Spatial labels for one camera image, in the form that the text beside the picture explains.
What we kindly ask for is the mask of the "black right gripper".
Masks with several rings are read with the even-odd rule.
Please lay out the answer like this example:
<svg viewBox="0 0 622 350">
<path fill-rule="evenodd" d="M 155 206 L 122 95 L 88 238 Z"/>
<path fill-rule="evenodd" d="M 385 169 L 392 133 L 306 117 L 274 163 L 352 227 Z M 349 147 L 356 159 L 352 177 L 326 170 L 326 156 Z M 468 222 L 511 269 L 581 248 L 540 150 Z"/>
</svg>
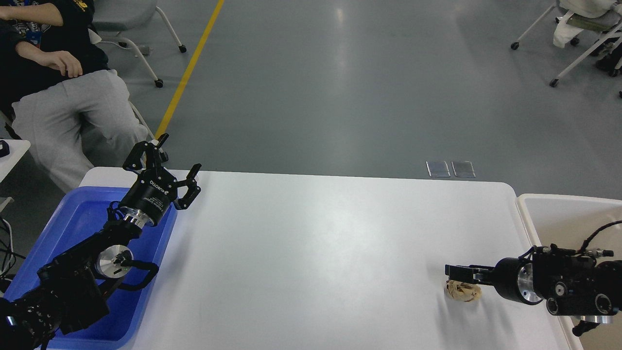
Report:
<svg viewBox="0 0 622 350">
<path fill-rule="evenodd" d="M 535 289 L 533 264 L 518 258 L 504 258 L 495 268 L 446 264 L 445 275 L 450 280 L 465 280 L 468 284 L 493 285 L 500 297 L 510 301 L 533 306 L 543 300 Z"/>
</svg>

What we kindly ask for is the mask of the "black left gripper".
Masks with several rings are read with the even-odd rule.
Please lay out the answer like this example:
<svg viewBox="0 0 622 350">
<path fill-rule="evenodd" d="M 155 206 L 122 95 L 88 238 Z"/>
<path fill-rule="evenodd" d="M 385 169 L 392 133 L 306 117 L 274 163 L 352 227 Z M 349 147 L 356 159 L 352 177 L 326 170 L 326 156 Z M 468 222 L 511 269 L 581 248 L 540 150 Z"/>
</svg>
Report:
<svg viewBox="0 0 622 350">
<path fill-rule="evenodd" d="M 162 149 L 168 137 L 169 134 L 162 134 L 156 140 L 137 142 L 122 165 L 126 171 L 142 173 L 120 201 L 119 209 L 124 214 L 142 213 L 147 217 L 146 224 L 152 227 L 159 224 L 172 202 L 177 210 L 188 209 L 201 192 L 196 175 L 202 164 L 194 164 L 182 181 L 177 181 L 167 169 L 157 168 L 169 161 L 168 153 Z M 177 198 L 178 188 L 187 191 Z"/>
</svg>

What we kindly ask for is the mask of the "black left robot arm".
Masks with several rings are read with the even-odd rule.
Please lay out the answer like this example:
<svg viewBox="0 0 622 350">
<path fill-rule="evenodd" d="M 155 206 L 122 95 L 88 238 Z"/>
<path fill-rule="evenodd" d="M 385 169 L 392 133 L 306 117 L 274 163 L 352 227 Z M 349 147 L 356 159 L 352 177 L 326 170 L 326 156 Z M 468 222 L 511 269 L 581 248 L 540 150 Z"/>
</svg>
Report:
<svg viewBox="0 0 622 350">
<path fill-rule="evenodd" d="M 168 137 L 134 145 L 123 168 L 138 177 L 122 200 L 109 204 L 101 230 L 39 268 L 34 289 L 13 301 L 1 299 L 3 350 L 45 350 L 57 330 L 78 332 L 107 316 L 115 291 L 137 292 L 153 281 L 158 265 L 136 259 L 129 243 L 157 226 L 171 205 L 187 209 L 201 191 L 201 164 L 182 181 L 164 168 L 160 150 Z"/>
</svg>

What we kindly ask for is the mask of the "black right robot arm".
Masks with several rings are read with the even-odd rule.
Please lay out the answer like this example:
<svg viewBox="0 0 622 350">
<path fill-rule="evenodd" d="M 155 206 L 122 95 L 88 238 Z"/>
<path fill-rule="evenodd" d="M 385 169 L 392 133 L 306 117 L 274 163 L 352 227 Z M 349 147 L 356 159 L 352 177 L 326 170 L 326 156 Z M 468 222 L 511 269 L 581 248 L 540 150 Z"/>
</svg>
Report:
<svg viewBox="0 0 622 350">
<path fill-rule="evenodd" d="M 500 297 L 517 303 L 544 303 L 553 316 L 575 317 L 572 334 L 580 337 L 621 310 L 621 261 L 612 250 L 589 248 L 599 233 L 620 223 L 601 226 L 577 250 L 534 245 L 495 266 L 447 264 L 445 275 L 457 283 L 493 286 Z"/>
</svg>

